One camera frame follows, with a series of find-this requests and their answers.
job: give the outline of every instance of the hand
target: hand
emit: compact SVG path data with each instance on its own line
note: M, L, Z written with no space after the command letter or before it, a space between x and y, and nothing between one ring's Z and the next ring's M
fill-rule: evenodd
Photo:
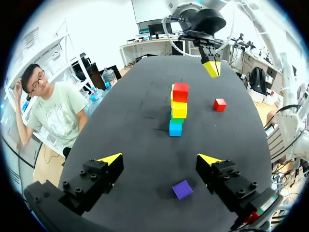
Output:
M21 81L18 80L16 81L14 87L15 103L20 103L21 93L22 93Z

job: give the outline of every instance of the block tower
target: block tower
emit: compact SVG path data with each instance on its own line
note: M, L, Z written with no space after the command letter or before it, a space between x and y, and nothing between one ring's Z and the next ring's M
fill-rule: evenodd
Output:
M187 118L188 112L189 85L184 83L175 83L170 92L170 121L169 135L179 137L182 135L183 122Z

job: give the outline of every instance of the red cube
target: red cube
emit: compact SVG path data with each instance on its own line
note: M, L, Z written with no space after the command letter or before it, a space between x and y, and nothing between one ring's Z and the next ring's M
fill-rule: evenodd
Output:
M214 100L213 108L215 111L224 111L226 108L226 103L223 98Z
M189 85L185 83L175 83L173 89L174 102L188 102Z

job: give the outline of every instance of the black table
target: black table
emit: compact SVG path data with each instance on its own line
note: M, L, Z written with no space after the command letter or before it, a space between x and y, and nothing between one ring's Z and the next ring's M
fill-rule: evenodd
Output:
M181 137L169 137L170 90L188 83ZM215 98L227 108L215 112ZM224 232L237 218L211 195L195 171L197 154L231 159L259 192L270 187L270 153L262 122L242 82L222 62L211 79L200 59L149 57L117 83L90 117L65 162L60 183L82 163L123 153L124 171L109 195L83 217L116 232ZM172 186L186 179L193 194L178 200Z

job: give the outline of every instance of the bag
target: bag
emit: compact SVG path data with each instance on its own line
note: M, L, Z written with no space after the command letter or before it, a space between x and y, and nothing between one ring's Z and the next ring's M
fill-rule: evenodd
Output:
M255 67L252 72L249 73L249 83L251 89L267 96L266 78L263 69Z

